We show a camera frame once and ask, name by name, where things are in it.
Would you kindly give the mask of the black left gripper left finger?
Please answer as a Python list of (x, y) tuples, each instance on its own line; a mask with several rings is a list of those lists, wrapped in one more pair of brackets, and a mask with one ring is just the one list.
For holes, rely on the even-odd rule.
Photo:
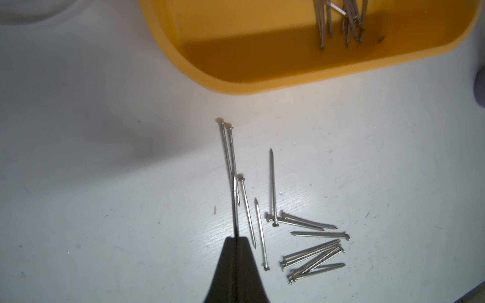
[(204, 302), (236, 302), (236, 240), (224, 241), (212, 283)]

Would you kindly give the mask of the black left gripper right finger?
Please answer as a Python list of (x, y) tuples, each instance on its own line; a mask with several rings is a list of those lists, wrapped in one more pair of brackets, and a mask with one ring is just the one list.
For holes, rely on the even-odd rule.
[(236, 302), (269, 302), (246, 237), (236, 239)]

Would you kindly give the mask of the yellow plastic storage box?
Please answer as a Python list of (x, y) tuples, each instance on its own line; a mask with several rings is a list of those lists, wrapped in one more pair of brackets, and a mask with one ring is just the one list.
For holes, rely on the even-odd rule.
[(320, 48), (313, 1), (141, 1), (152, 36), (188, 78), (244, 95), (402, 64), (455, 49), (483, 1), (370, 1), (362, 42), (333, 34)]

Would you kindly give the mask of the purple ceramic mug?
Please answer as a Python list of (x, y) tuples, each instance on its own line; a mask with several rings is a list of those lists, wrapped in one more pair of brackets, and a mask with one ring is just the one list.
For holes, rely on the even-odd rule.
[(474, 79), (474, 97), (476, 103), (485, 108), (485, 66), (482, 66), (476, 73)]

